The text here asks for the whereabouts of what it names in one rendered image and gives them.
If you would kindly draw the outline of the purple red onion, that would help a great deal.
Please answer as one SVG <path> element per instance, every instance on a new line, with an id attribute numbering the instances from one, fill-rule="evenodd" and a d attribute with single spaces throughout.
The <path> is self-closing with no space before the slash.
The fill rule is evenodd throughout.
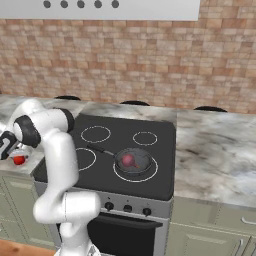
<path id="1" fill-rule="evenodd" d="M 135 163 L 135 158 L 132 154 L 124 154 L 122 156 L 122 164 L 126 167 L 139 168 L 139 165 Z"/>

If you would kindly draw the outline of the grey green cupboard door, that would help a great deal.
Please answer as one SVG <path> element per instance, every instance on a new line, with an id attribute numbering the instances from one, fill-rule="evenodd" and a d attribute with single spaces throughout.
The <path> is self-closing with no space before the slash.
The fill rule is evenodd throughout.
<path id="1" fill-rule="evenodd" d="M 33 181 L 11 176 L 3 176 L 2 179 L 27 242 L 33 246 L 55 249 L 49 227 L 38 223 L 33 216 L 34 203 L 38 198 Z"/>
<path id="2" fill-rule="evenodd" d="M 234 256 L 240 239 L 242 256 L 248 235 L 171 223 L 165 256 Z"/>

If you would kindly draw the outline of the black glass oven door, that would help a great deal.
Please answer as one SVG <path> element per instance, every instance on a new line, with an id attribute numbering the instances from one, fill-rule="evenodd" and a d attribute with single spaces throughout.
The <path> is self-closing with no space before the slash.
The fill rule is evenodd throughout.
<path id="1" fill-rule="evenodd" d="M 96 218 L 89 222 L 88 232 L 102 256 L 164 256 L 168 220 L 162 218 L 139 218 L 160 222 L 156 229 L 137 229 L 102 223 Z"/>

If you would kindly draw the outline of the grey green drawer front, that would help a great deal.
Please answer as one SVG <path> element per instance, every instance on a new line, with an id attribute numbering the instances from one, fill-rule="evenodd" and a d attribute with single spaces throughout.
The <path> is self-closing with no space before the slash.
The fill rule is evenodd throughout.
<path id="1" fill-rule="evenodd" d="M 256 210 L 245 207 L 222 206 L 216 216 L 216 224 L 224 228 L 256 235 L 256 226 L 244 224 L 241 221 L 242 217 L 247 221 L 256 222 Z"/>
<path id="2" fill-rule="evenodd" d="M 214 225 L 220 204 L 205 200 L 175 197 L 171 221 L 188 225 Z"/>

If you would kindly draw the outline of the black and steel stove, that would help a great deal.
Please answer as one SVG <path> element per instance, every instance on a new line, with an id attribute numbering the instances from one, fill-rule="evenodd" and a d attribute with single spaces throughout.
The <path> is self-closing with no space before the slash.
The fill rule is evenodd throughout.
<path id="1" fill-rule="evenodd" d="M 71 132 L 75 143 L 79 181 L 74 192 L 94 191 L 101 199 L 101 212 L 134 218 L 146 218 L 150 208 L 153 218 L 169 221 L 174 193 L 176 129 L 167 121 L 144 121 L 99 117 L 81 113 Z M 121 176 L 110 166 L 111 157 L 87 148 L 91 143 L 117 153 L 125 148 L 140 148 L 153 158 L 150 170 L 139 177 Z M 106 202 L 114 208 L 108 211 Z M 132 206 L 132 212 L 123 210 Z"/>

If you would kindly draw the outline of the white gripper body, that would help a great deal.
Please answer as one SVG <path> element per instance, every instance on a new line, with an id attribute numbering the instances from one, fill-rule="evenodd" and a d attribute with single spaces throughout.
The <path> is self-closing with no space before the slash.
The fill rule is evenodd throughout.
<path id="1" fill-rule="evenodd" d="M 28 158 L 32 154 L 32 148 L 26 145 L 17 147 L 14 149 L 9 156 L 11 158 L 14 158 L 16 156 L 24 156 L 25 158 Z"/>

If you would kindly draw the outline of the grey range hood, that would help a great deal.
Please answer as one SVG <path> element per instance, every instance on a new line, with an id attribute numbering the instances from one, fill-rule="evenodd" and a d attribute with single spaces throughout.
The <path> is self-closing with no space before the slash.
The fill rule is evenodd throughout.
<path id="1" fill-rule="evenodd" d="M 0 19 L 197 21 L 200 0 L 0 0 Z"/>

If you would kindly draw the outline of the black frying pan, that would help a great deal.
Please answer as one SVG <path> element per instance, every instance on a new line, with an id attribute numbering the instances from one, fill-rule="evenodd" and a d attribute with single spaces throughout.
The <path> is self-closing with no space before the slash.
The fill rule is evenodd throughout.
<path id="1" fill-rule="evenodd" d="M 110 160 L 111 169 L 121 176 L 127 176 L 127 177 L 142 176 L 150 170 L 153 164 L 152 156 L 147 151 L 140 148 L 125 148 L 120 150 L 117 153 L 113 153 L 111 151 L 108 151 L 105 148 L 102 148 L 100 146 L 97 146 L 91 143 L 87 145 L 87 148 L 102 154 L 109 155 L 111 157 L 111 160 Z M 132 154 L 135 158 L 135 163 L 139 165 L 139 168 L 124 166 L 122 164 L 122 156 L 124 154 Z"/>

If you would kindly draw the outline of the black stool seat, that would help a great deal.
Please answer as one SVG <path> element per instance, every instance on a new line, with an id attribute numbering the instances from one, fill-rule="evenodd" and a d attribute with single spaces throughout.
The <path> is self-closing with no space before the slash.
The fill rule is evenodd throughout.
<path id="1" fill-rule="evenodd" d="M 225 109 L 215 107 L 215 106 L 199 106 L 194 108 L 194 110 L 200 110 L 200 111 L 212 111 L 212 112 L 228 112 Z"/>
<path id="2" fill-rule="evenodd" d="M 140 105 L 140 106 L 150 106 L 148 103 L 143 102 L 143 101 L 138 101 L 138 100 L 128 100 L 128 101 L 123 101 L 120 104 L 125 104 L 125 105 Z"/>
<path id="3" fill-rule="evenodd" d="M 77 96 L 71 96 L 71 95 L 62 95 L 54 97 L 54 99 L 63 99 L 63 100 L 78 100 L 81 101 L 81 99 Z"/>

